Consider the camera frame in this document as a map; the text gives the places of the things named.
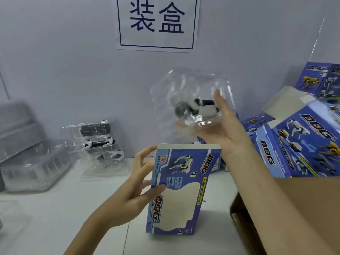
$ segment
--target table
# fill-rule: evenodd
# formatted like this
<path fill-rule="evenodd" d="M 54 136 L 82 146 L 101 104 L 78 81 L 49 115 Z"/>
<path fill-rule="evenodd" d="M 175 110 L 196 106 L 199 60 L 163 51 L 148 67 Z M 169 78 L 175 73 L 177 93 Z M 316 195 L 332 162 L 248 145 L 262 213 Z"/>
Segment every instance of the table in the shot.
<path fill-rule="evenodd" d="M 37 194 L 0 193 L 0 200 L 18 200 L 32 216 L 6 255 L 60 255 L 88 216 L 127 176 L 85 181 L 79 162 L 51 190 Z M 147 208 L 130 224 L 111 229 L 95 254 L 247 254 L 229 216 L 237 192 L 229 172 L 210 175 L 194 236 L 145 233 Z"/>

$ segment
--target pile of toy boxes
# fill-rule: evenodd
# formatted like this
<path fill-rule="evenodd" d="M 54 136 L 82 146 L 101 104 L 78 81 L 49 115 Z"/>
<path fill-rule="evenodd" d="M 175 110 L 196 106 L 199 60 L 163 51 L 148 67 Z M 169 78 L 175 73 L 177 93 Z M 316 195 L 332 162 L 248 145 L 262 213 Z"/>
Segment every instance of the pile of toy boxes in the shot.
<path fill-rule="evenodd" d="M 307 63 L 296 88 L 241 122 L 274 177 L 340 176 L 338 75 L 338 64 Z"/>

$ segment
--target white paper sign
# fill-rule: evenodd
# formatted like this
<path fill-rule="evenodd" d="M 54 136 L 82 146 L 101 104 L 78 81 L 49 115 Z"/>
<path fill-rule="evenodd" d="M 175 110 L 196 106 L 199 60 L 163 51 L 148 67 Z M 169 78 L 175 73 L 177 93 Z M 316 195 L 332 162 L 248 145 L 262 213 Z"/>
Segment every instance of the white paper sign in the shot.
<path fill-rule="evenodd" d="M 200 0 L 114 0 L 117 49 L 191 52 Z"/>

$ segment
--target person's right hand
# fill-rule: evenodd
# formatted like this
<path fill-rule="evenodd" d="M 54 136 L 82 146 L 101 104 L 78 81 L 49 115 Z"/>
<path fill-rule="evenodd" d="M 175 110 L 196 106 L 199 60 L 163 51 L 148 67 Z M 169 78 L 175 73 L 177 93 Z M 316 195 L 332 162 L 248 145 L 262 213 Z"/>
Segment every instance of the person's right hand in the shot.
<path fill-rule="evenodd" d="M 219 125 L 200 128 L 195 134 L 205 140 L 208 144 L 219 144 L 222 148 L 221 156 L 227 159 L 243 151 L 253 149 L 251 140 L 236 118 L 227 101 L 220 96 L 220 91 L 217 89 L 214 93 L 214 98 L 217 107 L 220 109 L 223 120 Z"/>

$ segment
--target white robot dog picture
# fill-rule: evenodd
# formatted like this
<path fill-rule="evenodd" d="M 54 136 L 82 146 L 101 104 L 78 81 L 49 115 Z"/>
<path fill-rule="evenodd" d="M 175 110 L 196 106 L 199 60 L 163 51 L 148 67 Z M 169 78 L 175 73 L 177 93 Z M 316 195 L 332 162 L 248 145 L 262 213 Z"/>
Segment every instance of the white robot dog picture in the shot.
<path fill-rule="evenodd" d="M 151 188 L 167 188 L 149 203 L 146 232 L 193 235 L 208 176 L 221 154 L 217 144 L 161 144 Z"/>

